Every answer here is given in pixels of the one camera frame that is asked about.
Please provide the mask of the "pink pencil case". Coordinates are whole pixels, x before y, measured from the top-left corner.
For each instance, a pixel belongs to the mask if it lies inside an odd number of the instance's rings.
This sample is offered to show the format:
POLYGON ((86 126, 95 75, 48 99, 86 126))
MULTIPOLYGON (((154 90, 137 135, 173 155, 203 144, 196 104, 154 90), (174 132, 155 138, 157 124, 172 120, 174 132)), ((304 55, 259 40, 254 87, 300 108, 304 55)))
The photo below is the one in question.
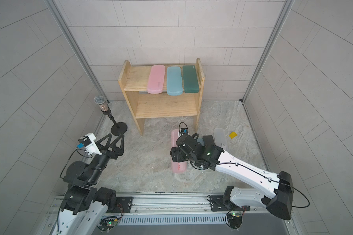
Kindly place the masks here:
POLYGON ((147 92, 149 94, 160 94, 163 92, 166 67, 164 65, 154 65, 151 67, 148 77, 147 92))
MULTIPOLYGON (((171 132, 171 147, 176 147, 176 141, 179 138, 179 132, 177 129, 174 129, 171 132)), ((187 170, 187 162, 172 162, 172 171, 173 173, 184 173, 187 170)))

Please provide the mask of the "clear frosted pencil case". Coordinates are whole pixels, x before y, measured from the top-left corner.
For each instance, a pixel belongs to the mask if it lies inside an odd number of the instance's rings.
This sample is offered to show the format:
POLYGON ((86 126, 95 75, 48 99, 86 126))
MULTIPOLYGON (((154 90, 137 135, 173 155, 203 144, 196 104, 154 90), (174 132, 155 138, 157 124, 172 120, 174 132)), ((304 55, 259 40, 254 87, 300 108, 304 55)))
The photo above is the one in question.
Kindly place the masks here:
POLYGON ((227 140, 226 140, 225 132, 222 128, 214 128, 213 138, 216 146, 221 147, 224 150, 227 149, 227 140))

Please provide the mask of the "large light blue pencil case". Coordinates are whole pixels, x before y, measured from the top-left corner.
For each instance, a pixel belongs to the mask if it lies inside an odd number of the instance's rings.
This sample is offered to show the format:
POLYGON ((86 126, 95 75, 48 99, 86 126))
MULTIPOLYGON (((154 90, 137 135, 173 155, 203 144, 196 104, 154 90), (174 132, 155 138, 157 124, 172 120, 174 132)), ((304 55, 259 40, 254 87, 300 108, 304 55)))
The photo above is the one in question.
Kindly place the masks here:
POLYGON ((168 67, 166 71, 167 94, 170 96, 179 96, 182 94, 182 75, 180 67, 168 67))

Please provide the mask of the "dark green pencil case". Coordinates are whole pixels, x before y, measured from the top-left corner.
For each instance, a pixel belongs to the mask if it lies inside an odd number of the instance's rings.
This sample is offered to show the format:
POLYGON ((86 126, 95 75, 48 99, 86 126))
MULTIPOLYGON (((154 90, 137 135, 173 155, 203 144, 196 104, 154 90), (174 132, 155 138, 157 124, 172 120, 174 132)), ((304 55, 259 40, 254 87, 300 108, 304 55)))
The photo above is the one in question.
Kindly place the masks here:
POLYGON ((182 73, 184 92, 188 94, 198 93, 200 88, 196 73, 196 67, 194 65, 182 66, 182 73))

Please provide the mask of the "small teal pencil case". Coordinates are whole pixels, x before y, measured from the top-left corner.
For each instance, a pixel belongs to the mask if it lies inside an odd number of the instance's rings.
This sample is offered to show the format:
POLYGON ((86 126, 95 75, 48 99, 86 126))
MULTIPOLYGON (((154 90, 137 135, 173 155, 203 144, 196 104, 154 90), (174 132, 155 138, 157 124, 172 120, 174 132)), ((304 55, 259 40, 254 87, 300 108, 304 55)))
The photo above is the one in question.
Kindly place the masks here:
POLYGON ((197 142, 201 144, 202 146, 205 146, 205 142, 202 137, 198 137, 197 142))

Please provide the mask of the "black pencil case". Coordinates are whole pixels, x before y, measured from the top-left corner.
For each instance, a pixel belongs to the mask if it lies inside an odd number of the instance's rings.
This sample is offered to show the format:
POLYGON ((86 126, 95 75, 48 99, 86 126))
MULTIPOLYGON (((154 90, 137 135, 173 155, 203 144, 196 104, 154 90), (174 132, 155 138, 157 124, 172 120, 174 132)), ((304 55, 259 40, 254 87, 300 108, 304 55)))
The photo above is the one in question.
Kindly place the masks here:
POLYGON ((212 135, 203 136, 203 142, 205 146, 215 145, 215 141, 212 135))

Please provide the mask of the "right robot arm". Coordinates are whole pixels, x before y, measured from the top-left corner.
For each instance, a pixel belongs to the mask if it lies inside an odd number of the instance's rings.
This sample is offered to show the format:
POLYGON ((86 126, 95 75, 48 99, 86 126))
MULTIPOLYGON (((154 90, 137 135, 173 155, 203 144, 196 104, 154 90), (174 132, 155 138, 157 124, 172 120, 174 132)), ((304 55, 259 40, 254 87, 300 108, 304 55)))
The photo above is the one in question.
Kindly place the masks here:
POLYGON ((194 169, 217 171, 232 176, 256 189, 253 196, 242 193, 237 187, 228 186, 223 195, 223 204, 230 211, 243 206, 263 207, 270 214, 290 220, 294 193, 292 176, 281 171, 274 173, 257 168, 237 159, 213 143, 201 145, 198 134, 182 134, 173 141, 170 151, 174 162, 189 162, 194 169))

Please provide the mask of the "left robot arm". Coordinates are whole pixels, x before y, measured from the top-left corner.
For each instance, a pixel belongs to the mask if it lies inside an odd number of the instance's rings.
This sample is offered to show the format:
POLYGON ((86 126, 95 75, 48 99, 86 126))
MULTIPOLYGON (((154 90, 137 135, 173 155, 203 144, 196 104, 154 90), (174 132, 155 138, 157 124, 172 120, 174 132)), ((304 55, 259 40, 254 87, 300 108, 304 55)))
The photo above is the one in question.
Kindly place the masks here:
POLYGON ((90 235, 96 227, 110 231, 124 215, 124 208, 115 190, 95 188, 110 160, 124 153, 123 134, 112 140, 112 135, 97 140, 89 133, 78 140, 75 152, 84 150, 90 163, 75 161, 65 170, 62 180, 68 183, 57 213, 53 235, 90 235))

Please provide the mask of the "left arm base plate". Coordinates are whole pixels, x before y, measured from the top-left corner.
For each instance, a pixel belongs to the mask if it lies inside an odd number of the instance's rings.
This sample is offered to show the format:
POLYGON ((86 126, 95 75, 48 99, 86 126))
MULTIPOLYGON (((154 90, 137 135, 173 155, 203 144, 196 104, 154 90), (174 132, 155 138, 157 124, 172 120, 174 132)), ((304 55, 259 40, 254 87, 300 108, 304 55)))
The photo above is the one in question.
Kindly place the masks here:
POLYGON ((129 213, 132 207, 133 197, 116 197, 109 199, 107 213, 129 213))

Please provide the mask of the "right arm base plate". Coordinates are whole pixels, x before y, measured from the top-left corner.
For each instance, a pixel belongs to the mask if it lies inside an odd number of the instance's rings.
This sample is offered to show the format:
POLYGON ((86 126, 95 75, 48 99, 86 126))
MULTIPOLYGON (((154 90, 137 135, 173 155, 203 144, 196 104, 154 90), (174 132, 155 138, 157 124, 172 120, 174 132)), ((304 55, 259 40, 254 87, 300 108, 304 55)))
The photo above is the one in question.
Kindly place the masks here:
POLYGON ((223 200, 223 195, 208 195, 206 197, 207 201, 210 204, 210 208, 212 212, 229 212, 229 211, 237 211, 237 212, 246 212, 246 211, 250 211, 251 207, 250 206, 236 206, 235 204, 233 204, 231 201, 227 200, 224 201, 223 200))

